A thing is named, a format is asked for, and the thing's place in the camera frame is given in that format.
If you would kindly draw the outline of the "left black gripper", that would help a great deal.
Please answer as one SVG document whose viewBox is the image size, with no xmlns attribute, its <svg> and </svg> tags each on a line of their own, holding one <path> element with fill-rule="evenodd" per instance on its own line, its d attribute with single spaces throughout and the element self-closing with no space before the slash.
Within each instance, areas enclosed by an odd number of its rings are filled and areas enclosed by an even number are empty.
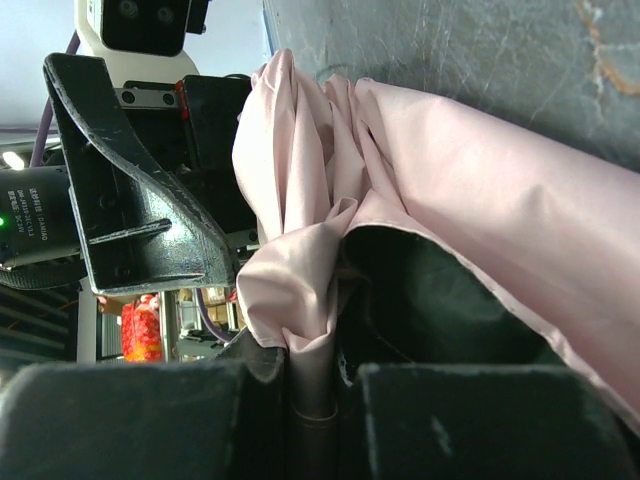
<svg viewBox="0 0 640 480">
<path fill-rule="evenodd" d="M 258 243 L 232 165 L 249 77 L 129 80 L 115 90 L 103 59 L 62 53 L 43 70 L 93 292 L 232 285 L 233 249 Z"/>
</svg>

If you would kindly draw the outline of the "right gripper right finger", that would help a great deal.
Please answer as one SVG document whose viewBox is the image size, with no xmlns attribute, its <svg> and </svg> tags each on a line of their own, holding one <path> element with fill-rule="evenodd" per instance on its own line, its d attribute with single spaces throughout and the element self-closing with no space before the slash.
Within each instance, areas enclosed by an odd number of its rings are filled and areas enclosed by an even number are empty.
<svg viewBox="0 0 640 480">
<path fill-rule="evenodd" d="M 339 347 L 342 479 L 635 479 L 639 441 L 551 365 L 433 365 Z"/>
</svg>

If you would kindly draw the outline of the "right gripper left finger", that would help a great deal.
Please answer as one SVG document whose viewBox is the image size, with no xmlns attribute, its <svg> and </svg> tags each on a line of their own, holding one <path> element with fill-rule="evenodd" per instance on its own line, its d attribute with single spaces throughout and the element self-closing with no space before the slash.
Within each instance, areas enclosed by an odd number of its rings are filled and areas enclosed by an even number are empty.
<svg viewBox="0 0 640 480">
<path fill-rule="evenodd" d="M 1 475 L 280 479 L 284 372 L 248 333 L 209 360 L 25 368 L 1 395 Z"/>
</svg>

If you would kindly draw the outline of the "pink folding umbrella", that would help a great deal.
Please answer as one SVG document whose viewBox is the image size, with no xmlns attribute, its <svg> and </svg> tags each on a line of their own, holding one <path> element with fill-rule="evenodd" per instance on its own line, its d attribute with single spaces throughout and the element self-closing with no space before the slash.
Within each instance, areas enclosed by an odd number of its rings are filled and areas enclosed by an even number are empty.
<svg viewBox="0 0 640 480">
<path fill-rule="evenodd" d="M 318 83 L 278 51 L 251 79 L 232 153 L 259 250 L 237 277 L 249 331 L 287 349 L 323 414 L 342 239 L 387 227 L 450 253 L 639 426 L 639 176 L 454 100 Z"/>
</svg>

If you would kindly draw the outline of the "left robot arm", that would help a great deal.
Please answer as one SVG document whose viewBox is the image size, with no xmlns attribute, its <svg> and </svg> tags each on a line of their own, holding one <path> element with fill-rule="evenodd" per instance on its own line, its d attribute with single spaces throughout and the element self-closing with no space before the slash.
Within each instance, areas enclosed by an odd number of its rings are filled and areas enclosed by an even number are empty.
<svg viewBox="0 0 640 480">
<path fill-rule="evenodd" d="M 112 85 L 100 58 L 44 63 L 63 161 L 1 174 L 1 281 L 99 295 L 229 287 L 257 242 L 232 148 L 245 76 Z"/>
</svg>

